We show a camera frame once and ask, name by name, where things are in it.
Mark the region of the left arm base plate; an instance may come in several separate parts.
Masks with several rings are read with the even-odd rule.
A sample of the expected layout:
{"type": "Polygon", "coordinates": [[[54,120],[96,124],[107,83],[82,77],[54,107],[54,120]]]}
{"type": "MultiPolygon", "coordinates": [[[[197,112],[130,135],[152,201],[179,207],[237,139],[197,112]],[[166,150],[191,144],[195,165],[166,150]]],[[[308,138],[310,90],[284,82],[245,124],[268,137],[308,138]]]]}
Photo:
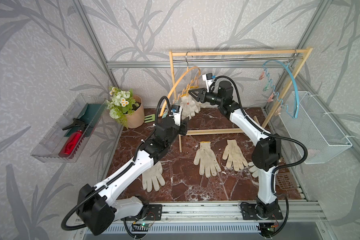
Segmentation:
{"type": "Polygon", "coordinates": [[[136,215],[127,217],[127,221],[160,221],[163,213],[163,205],[161,204],[146,204],[143,205],[142,210],[136,215]]]}

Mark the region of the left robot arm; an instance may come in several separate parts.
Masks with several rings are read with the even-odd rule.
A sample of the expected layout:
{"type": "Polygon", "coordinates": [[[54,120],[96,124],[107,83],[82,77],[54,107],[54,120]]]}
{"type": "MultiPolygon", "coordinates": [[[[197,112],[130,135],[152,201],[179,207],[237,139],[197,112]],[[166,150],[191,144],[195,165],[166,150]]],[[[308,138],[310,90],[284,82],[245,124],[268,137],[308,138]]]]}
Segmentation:
{"type": "Polygon", "coordinates": [[[187,121],[182,120],[183,108],[176,104],[168,105],[168,108],[168,116],[155,122],[153,132],[139,144],[135,155],[126,164],[93,187],[86,184],[80,189],[77,205],[62,220],[64,231],[87,227],[98,236],[113,221],[141,212],[144,204],[139,198],[119,200],[118,197],[169,152],[178,135],[187,133],[187,121]]]}

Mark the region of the orange clip hanger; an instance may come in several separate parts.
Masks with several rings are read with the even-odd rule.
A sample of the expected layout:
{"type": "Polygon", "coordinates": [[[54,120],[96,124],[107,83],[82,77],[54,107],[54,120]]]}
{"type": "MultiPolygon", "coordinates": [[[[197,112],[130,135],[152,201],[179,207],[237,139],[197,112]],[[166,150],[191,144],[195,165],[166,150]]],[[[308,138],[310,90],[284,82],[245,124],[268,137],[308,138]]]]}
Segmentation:
{"type": "Polygon", "coordinates": [[[171,77],[172,77],[173,87],[169,91],[167,98],[169,99],[173,96],[174,97],[173,103],[180,103],[181,97],[189,95],[189,90],[196,89],[199,87],[199,78],[201,77],[201,69],[199,67],[187,66],[187,70],[178,79],[176,79],[174,56],[175,56],[175,54],[173,53],[173,51],[169,51],[169,59],[170,59],[170,68],[171,68],[171,77]],[[192,72],[193,70],[197,71],[197,74],[193,78],[191,78],[191,81],[185,86],[185,88],[182,90],[182,92],[178,95],[177,94],[177,86],[184,79],[184,77],[188,73],[192,72]]]}

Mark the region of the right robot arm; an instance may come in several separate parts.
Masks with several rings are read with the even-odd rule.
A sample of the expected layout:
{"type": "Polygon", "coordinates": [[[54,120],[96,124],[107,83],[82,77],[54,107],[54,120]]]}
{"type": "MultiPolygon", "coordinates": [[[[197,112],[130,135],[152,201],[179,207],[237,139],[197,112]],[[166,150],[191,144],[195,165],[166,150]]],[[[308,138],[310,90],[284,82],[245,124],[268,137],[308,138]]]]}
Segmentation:
{"type": "Polygon", "coordinates": [[[255,146],[252,160],[259,172],[259,191],[257,204],[263,212],[269,212],[278,206],[275,177],[278,170],[302,164],[308,157],[308,149],[301,142],[271,134],[257,124],[243,109],[237,85],[226,76],[202,75],[205,88],[190,90],[190,95],[200,103],[218,106],[222,115],[229,119],[246,134],[255,146]],[[281,156],[281,141],[299,145],[303,150],[302,158],[292,164],[278,165],[281,156]]]}

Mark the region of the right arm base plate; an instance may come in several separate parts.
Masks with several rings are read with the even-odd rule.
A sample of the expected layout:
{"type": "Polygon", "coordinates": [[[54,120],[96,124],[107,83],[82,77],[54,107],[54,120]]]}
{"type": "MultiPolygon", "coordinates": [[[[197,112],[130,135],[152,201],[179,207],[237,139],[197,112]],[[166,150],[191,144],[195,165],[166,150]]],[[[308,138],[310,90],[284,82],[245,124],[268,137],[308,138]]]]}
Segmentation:
{"type": "Polygon", "coordinates": [[[270,204],[264,204],[257,200],[255,204],[242,202],[240,210],[243,220],[283,220],[283,214],[278,200],[270,204]]]}

